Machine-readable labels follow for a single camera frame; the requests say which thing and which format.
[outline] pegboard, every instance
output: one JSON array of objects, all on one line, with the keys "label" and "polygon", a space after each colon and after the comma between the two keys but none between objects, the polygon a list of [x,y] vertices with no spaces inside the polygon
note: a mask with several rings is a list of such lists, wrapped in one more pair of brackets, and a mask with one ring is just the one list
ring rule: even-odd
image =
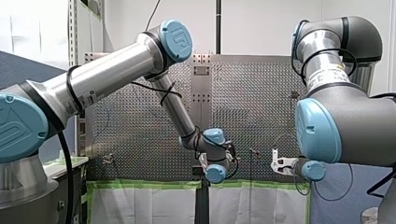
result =
[{"label": "pegboard", "polygon": [[[294,136],[294,106],[304,95],[290,57],[210,55],[205,64],[198,57],[203,55],[173,65],[169,75],[193,121],[222,128],[233,140],[241,158],[234,178],[289,181],[276,175],[270,162],[275,140]],[[203,65],[200,72],[197,66]],[[149,85],[143,78],[138,82]],[[197,98],[200,91],[210,91],[210,97]],[[293,91],[300,97],[291,98]],[[159,102],[155,92],[128,85],[87,110],[89,179],[192,179],[193,154],[179,147],[177,131]],[[299,154],[294,137],[282,135],[277,145],[280,156]],[[261,157],[251,157],[250,149]]]},{"label": "pegboard", "polygon": [[[169,71],[189,112],[190,72],[187,63]],[[137,82],[150,86],[143,78]],[[92,157],[89,179],[191,180],[192,151],[179,146],[177,131],[155,91],[127,85],[98,102],[86,119],[92,130],[87,134],[92,146],[87,151]]]},{"label": "pegboard", "polygon": [[[272,148],[276,145],[281,157],[299,155],[294,107],[304,96],[290,57],[214,55],[211,62],[210,123],[233,140],[241,158],[234,178],[284,179],[271,169]],[[260,155],[252,155],[251,149]]]}]

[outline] black pole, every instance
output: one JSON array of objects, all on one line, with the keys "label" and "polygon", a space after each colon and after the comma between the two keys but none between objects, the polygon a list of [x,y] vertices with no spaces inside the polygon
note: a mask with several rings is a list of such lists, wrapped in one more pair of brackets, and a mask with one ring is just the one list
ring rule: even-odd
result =
[{"label": "black pole", "polygon": [[216,0],[216,54],[221,54],[221,0]]}]

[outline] wire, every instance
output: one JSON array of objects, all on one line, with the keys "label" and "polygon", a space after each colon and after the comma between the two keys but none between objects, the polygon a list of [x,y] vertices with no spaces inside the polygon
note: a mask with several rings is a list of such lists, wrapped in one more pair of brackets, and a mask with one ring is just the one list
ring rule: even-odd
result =
[{"label": "wire", "polygon": [[67,172],[67,211],[66,224],[72,223],[73,206],[74,206],[74,180],[73,180],[73,165],[70,157],[69,147],[64,138],[64,132],[58,133],[59,141],[61,142],[62,150],[64,152],[64,160],[66,162]]},{"label": "wire", "polygon": [[300,72],[297,71],[297,68],[296,68],[295,65],[294,65],[294,57],[296,56],[296,51],[297,51],[297,40],[298,40],[299,35],[300,35],[300,30],[301,30],[302,26],[303,26],[305,23],[307,23],[307,22],[309,22],[309,21],[308,21],[308,20],[302,20],[302,21],[299,22],[299,24],[297,25],[297,29],[295,30],[295,32],[294,32],[294,34],[293,34],[294,38],[293,38],[293,43],[292,43],[292,45],[291,45],[291,57],[290,57],[290,58],[291,58],[291,68],[293,69],[293,71],[294,71],[298,76],[301,76],[301,74],[300,74]]},{"label": "wire", "polygon": [[298,186],[297,179],[296,179],[296,176],[295,176],[295,175],[293,176],[293,181],[294,181],[294,186],[296,187],[297,191],[298,191],[301,195],[307,196],[307,195],[311,192],[311,188],[310,188],[310,187],[308,187],[308,190],[306,191],[306,193],[304,193],[303,190],[300,189],[300,187]]},{"label": "wire", "polygon": [[321,199],[323,199],[326,202],[332,203],[332,202],[340,201],[341,199],[345,198],[348,195],[348,193],[350,192],[350,190],[352,189],[352,186],[353,186],[353,170],[352,170],[352,166],[350,164],[348,164],[348,167],[349,167],[349,170],[350,170],[350,184],[349,184],[349,187],[347,188],[346,192],[343,195],[341,195],[339,198],[328,199],[328,198],[323,197],[321,195],[321,193],[319,192],[319,190],[318,190],[317,183],[314,182],[315,190],[317,191],[317,194],[318,194],[318,196]]},{"label": "wire", "polygon": [[168,96],[169,93],[172,93],[172,94],[174,94],[174,95],[176,95],[176,96],[182,98],[182,95],[181,95],[180,93],[178,93],[178,92],[176,92],[176,91],[171,91],[171,90],[174,88],[175,83],[176,83],[176,82],[172,82],[172,84],[171,84],[171,86],[169,87],[169,89],[168,89],[167,91],[164,91],[164,90],[155,89],[155,88],[152,88],[152,87],[143,85],[143,84],[138,83],[138,82],[131,82],[131,84],[134,84],[134,85],[137,85],[137,86],[146,88],[146,89],[151,90],[151,91],[166,92],[166,94],[163,96],[163,98],[162,98],[161,101],[160,101],[160,105],[163,105],[163,101],[165,100],[165,98]]},{"label": "wire", "polygon": [[370,98],[377,99],[377,98],[384,98],[384,97],[393,97],[396,98],[396,92],[386,92],[386,93],[381,93],[375,96],[371,96]]},{"label": "wire", "polygon": [[233,173],[226,176],[225,179],[231,179],[236,175],[236,172],[238,172],[239,169],[239,161],[237,158],[235,158],[235,169],[233,170]]},{"label": "wire", "polygon": [[390,172],[390,174],[388,174],[387,176],[382,178],[380,181],[378,181],[378,183],[376,183],[372,187],[370,187],[367,190],[367,194],[371,195],[371,196],[378,197],[378,198],[384,198],[384,195],[374,193],[374,191],[381,188],[384,184],[386,184],[388,181],[390,181],[394,176],[396,176],[396,169],[393,168],[393,170],[392,170],[392,172]]},{"label": "wire", "polygon": [[151,16],[148,19],[148,25],[146,26],[146,31],[149,29],[149,24],[151,23],[152,18],[154,17],[155,12],[157,11],[157,7],[160,4],[161,0],[158,0],[157,5],[155,5],[154,10],[151,13]]},{"label": "wire", "polygon": [[358,61],[357,61],[355,55],[352,52],[350,52],[349,50],[347,50],[347,49],[334,48],[334,49],[321,49],[321,50],[318,50],[317,52],[313,53],[312,55],[310,55],[305,60],[300,72],[297,70],[297,68],[294,65],[294,59],[295,59],[296,51],[297,51],[297,40],[298,40],[299,35],[300,35],[301,27],[307,22],[309,22],[309,21],[308,20],[300,21],[300,23],[297,26],[297,29],[296,29],[295,33],[293,34],[294,35],[294,39],[293,39],[292,49],[291,49],[291,68],[293,69],[293,71],[301,78],[302,82],[306,86],[304,71],[305,71],[305,68],[308,65],[309,61],[311,61],[315,56],[318,56],[319,54],[322,54],[322,53],[324,53],[326,51],[337,50],[339,52],[343,52],[343,53],[348,54],[350,56],[350,58],[352,59],[352,61],[353,61],[352,70],[348,73],[348,76],[350,77],[355,72],[356,68],[358,67]]},{"label": "wire", "polygon": [[353,55],[353,53],[350,52],[349,50],[347,50],[347,49],[339,49],[339,48],[334,48],[334,49],[320,49],[320,50],[316,51],[315,53],[311,54],[311,56],[309,56],[309,57],[305,60],[305,62],[303,63],[303,66],[302,66],[302,68],[301,68],[301,74],[300,74],[300,76],[301,76],[302,78],[305,78],[305,75],[304,75],[305,68],[306,68],[306,66],[308,65],[308,63],[309,63],[314,57],[316,57],[316,56],[318,56],[319,54],[322,54],[322,53],[324,53],[324,52],[326,52],[326,51],[333,51],[333,50],[338,50],[339,52],[346,53],[346,54],[348,54],[348,55],[352,58],[353,67],[352,67],[352,70],[350,70],[350,72],[347,74],[349,77],[352,76],[352,74],[355,72],[356,68],[358,67],[358,60],[356,59],[355,55]]}]

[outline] light blue joint cap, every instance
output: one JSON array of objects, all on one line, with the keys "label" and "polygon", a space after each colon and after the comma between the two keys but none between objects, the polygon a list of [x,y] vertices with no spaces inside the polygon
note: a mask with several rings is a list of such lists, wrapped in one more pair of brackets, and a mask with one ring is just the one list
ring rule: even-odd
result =
[{"label": "light blue joint cap", "polygon": [[326,175],[326,169],[319,161],[308,161],[304,164],[301,173],[307,180],[320,181]]},{"label": "light blue joint cap", "polygon": [[160,39],[169,57],[181,63],[192,54],[192,40],[187,28],[180,21],[164,21],[160,28]]},{"label": "light blue joint cap", "polygon": [[227,172],[222,165],[210,164],[206,168],[206,179],[213,184],[219,184],[223,182]]},{"label": "light blue joint cap", "polygon": [[297,140],[312,161],[335,163],[342,153],[341,137],[329,111],[313,98],[303,99],[295,112]]},{"label": "light blue joint cap", "polygon": [[218,145],[223,145],[225,143],[224,132],[222,129],[206,129],[204,131],[204,136]]},{"label": "light blue joint cap", "polygon": [[48,128],[47,117],[36,104],[0,93],[0,163],[32,155],[47,139]]}]

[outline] green tape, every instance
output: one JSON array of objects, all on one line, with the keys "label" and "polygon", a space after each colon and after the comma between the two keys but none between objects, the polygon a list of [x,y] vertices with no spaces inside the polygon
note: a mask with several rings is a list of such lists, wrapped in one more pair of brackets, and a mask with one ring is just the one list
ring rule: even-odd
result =
[{"label": "green tape", "polygon": [[[88,223],[91,223],[92,197],[96,189],[199,189],[201,181],[159,182],[146,180],[99,180],[87,181]],[[221,184],[212,184],[210,188],[262,188],[296,190],[294,183],[277,183],[272,181],[226,180]],[[308,190],[309,185],[301,185],[300,189]],[[305,223],[310,222],[311,193],[306,196]]]},{"label": "green tape", "polygon": [[309,194],[306,195],[306,208],[305,208],[305,224],[309,224],[311,221],[311,197],[312,197],[312,189]]},{"label": "green tape", "polygon": [[[277,183],[272,181],[248,181],[248,180],[226,180],[221,184],[213,184],[211,188],[262,188],[262,189],[290,189],[296,190],[294,183]],[[301,189],[308,189],[309,186],[302,185]]]},{"label": "green tape", "polygon": [[81,203],[85,203],[85,202],[87,202],[87,194],[83,194],[83,195],[81,195]]}]

